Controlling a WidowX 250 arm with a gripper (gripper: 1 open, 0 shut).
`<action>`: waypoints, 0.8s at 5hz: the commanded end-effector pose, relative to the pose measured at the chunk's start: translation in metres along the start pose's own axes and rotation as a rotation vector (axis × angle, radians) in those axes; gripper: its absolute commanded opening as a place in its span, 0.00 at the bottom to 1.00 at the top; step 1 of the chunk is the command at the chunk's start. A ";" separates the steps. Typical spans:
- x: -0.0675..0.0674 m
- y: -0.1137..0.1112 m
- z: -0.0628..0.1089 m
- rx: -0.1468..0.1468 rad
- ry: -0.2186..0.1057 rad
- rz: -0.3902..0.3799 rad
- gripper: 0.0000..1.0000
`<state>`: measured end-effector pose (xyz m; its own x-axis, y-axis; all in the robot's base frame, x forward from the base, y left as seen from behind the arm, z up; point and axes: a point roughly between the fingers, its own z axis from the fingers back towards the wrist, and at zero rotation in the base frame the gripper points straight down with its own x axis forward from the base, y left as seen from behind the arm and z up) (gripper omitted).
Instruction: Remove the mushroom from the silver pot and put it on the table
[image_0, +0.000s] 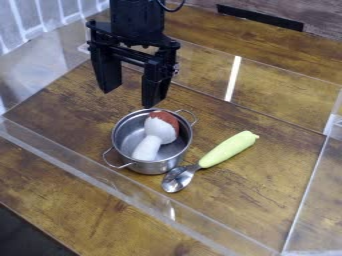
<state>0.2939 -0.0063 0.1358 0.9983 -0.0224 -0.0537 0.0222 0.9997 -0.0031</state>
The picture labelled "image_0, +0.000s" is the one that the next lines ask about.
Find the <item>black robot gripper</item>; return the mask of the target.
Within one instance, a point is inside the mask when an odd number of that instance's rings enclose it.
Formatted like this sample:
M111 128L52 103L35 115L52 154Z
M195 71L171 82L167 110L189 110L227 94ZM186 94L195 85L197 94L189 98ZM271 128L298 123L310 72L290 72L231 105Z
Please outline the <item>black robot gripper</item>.
M178 41L163 34L165 0L110 0L110 21L90 20L91 61L100 90L110 93L122 85L122 61L146 62L142 104L154 107L167 96L174 76Z

